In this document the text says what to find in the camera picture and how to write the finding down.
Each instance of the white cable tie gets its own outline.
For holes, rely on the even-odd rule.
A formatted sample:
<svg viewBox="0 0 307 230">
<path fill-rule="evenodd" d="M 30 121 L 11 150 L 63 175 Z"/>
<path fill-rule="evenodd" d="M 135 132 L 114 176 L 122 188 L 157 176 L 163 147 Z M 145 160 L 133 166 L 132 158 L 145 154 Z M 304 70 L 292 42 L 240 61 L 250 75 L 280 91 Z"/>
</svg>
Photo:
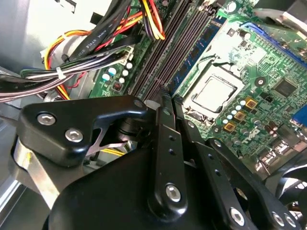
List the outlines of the white cable tie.
<svg viewBox="0 0 307 230">
<path fill-rule="evenodd" d="M 56 68 L 56 71 L 57 71 L 57 74 L 58 74 L 60 80 L 63 80 L 63 79 L 66 78 L 66 76 L 65 76 L 64 73 L 62 72 L 60 66 L 58 66 L 58 67 Z"/>
</svg>

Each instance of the wire bundle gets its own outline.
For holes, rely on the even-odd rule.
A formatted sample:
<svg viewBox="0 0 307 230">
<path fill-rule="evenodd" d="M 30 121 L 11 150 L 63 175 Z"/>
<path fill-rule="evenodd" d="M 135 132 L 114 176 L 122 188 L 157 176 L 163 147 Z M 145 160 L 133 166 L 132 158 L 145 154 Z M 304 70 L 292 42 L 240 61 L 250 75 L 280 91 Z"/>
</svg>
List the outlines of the wire bundle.
<svg viewBox="0 0 307 230">
<path fill-rule="evenodd" d="M 141 41 L 140 35 L 132 35 L 115 41 L 115 37 L 136 25 L 143 19 L 146 33 L 153 40 L 165 39 L 161 20 L 154 0 L 140 0 L 142 11 L 130 15 L 131 0 L 112 0 L 111 5 L 97 26 L 91 31 L 72 30 L 58 37 L 46 50 L 43 69 L 24 69 L 22 78 L 0 75 L 0 102 L 40 94 L 56 88 L 64 100 L 69 100 L 63 85 L 80 74 L 77 82 L 69 88 L 78 86 L 80 79 L 89 71 L 112 65 L 125 56 L 125 48 Z M 86 36 L 78 45 L 68 62 L 52 68 L 52 54 L 70 36 Z"/>
</svg>

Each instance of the black plastic bracket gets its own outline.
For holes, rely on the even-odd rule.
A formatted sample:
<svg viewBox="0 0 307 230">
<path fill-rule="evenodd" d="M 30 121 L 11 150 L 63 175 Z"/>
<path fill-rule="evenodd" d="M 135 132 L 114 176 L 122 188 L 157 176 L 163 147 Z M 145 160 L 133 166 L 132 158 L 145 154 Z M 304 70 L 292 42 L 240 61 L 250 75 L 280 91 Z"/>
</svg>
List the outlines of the black plastic bracket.
<svg viewBox="0 0 307 230">
<path fill-rule="evenodd" d="M 301 229 L 295 218 L 289 223 L 288 217 L 292 214 L 274 195 L 251 173 L 250 170 L 232 153 L 227 146 L 220 142 L 216 145 L 217 139 L 207 140 L 220 158 L 220 161 L 229 169 L 232 185 L 240 188 L 248 199 L 249 213 L 252 221 L 259 229 Z"/>
<path fill-rule="evenodd" d="M 175 116 L 169 95 L 162 97 L 161 105 L 156 111 L 148 204 L 161 221 L 172 222 L 186 212 L 188 200 L 181 135 L 175 131 Z"/>
<path fill-rule="evenodd" d="M 141 118 L 146 112 L 145 104 L 133 96 L 31 104 L 21 111 L 17 135 L 23 145 L 52 162 L 76 166 L 93 144 L 94 129 L 102 129 L 102 139 L 115 120 Z M 56 122 L 43 125 L 37 120 L 40 114 L 51 114 Z M 76 143 L 65 138 L 65 132 L 72 128 L 82 133 L 82 141 Z"/>
</svg>

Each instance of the green circuit board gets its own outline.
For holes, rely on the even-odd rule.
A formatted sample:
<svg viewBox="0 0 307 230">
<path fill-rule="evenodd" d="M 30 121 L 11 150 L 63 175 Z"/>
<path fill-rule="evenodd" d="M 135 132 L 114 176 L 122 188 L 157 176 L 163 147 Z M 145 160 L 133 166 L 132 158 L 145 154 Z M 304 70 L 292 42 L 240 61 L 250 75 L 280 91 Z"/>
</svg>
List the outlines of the green circuit board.
<svg viewBox="0 0 307 230">
<path fill-rule="evenodd" d="M 176 4 L 176 0 L 168 1 L 167 6 L 163 5 L 162 2 L 159 0 L 155 0 L 155 3 L 160 13 L 160 16 L 162 18 L 165 18 L 171 13 L 174 4 Z M 136 8 L 141 7 L 138 0 L 133 0 L 131 6 L 132 6 L 131 14 L 136 13 L 137 12 Z M 128 89 L 133 82 L 132 76 L 139 69 L 139 66 L 141 65 L 141 61 L 144 55 L 146 54 L 146 52 L 150 50 L 151 45 L 153 44 L 153 41 L 150 40 L 147 36 L 145 36 L 145 33 L 143 34 L 144 37 L 140 43 L 138 43 L 134 47 L 127 48 L 128 51 L 131 48 L 133 48 L 133 53 L 130 60 L 126 61 L 133 63 L 133 67 L 131 69 L 127 69 L 126 66 L 123 64 L 112 65 L 111 67 L 116 70 L 115 74 L 110 74 L 108 72 L 110 67 L 99 70 L 98 74 L 96 75 L 96 78 L 94 79 L 95 86 L 90 94 L 90 98 L 119 96 L 127 94 Z M 125 82 L 120 83 L 119 78 L 123 76 L 123 71 L 125 70 L 128 71 L 128 75 L 124 76 Z M 103 74 L 108 74 L 110 76 L 110 80 L 104 80 L 102 78 Z"/>
<path fill-rule="evenodd" d="M 255 165 L 261 154 L 272 151 L 272 143 L 283 138 L 279 134 L 271 135 L 268 124 L 286 125 L 294 132 L 291 117 L 307 103 L 307 71 L 304 66 L 252 31 L 249 31 L 249 39 L 239 37 L 239 27 L 247 19 L 260 23 L 252 14 L 253 4 L 251 1 L 237 1 L 239 10 L 236 14 L 220 12 L 228 21 L 214 38 L 210 51 L 202 54 L 177 91 L 177 95 L 184 98 L 210 61 L 224 61 L 237 66 L 239 78 L 245 86 L 221 114 L 208 122 L 189 115 L 186 118 L 197 124 L 204 139 L 219 138 L 234 154 L 239 151 L 250 165 Z M 306 47 L 306 41 L 295 42 L 298 39 L 296 33 L 285 35 L 284 31 L 279 32 L 283 33 L 285 46 L 290 50 L 294 43 L 296 47 Z M 256 105 L 248 108 L 240 105 L 241 101 L 246 104 L 252 101 Z M 242 107 L 236 111 L 240 114 L 239 120 L 231 114 L 238 105 Z"/>
</svg>

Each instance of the silver screw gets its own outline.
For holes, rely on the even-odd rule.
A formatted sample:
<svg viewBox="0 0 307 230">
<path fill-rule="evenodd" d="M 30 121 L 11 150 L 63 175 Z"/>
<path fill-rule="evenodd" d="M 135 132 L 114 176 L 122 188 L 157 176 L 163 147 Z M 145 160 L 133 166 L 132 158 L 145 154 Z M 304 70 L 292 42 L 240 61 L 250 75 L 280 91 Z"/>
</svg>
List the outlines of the silver screw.
<svg viewBox="0 0 307 230">
<path fill-rule="evenodd" d="M 181 194 L 179 189 L 171 184 L 166 186 L 166 195 L 174 202 L 179 202 L 181 199 Z"/>
<path fill-rule="evenodd" d="M 288 214 L 284 214 L 284 217 L 286 218 L 286 221 L 288 221 L 288 223 L 293 227 L 295 228 L 296 227 L 296 224 L 294 222 L 294 220 L 288 215 Z"/>
<path fill-rule="evenodd" d="M 222 144 L 218 141 L 218 140 L 214 140 L 214 143 L 218 146 L 218 147 L 221 147 Z"/>
<path fill-rule="evenodd" d="M 138 101 L 138 100 L 135 100 L 134 101 L 134 104 L 137 106 L 137 107 L 140 107 L 140 108 L 143 108 L 143 103 Z"/>
<path fill-rule="evenodd" d="M 40 114 L 37 117 L 37 120 L 40 124 L 45 126 L 51 126 L 56 122 L 56 119 L 51 114 Z"/>
<path fill-rule="evenodd" d="M 83 134 L 77 129 L 69 129 L 65 132 L 65 137 L 71 142 L 78 143 L 83 140 Z"/>
<path fill-rule="evenodd" d="M 243 215 L 234 207 L 230 208 L 230 215 L 238 225 L 244 226 L 245 221 Z"/>
<path fill-rule="evenodd" d="M 280 225 L 280 226 L 284 226 L 284 222 L 283 219 L 276 213 L 276 212 L 272 212 L 273 218 L 274 220 Z"/>
<path fill-rule="evenodd" d="M 191 128 L 194 128 L 195 125 L 191 122 L 191 121 L 188 121 L 188 125 L 191 127 Z"/>
</svg>

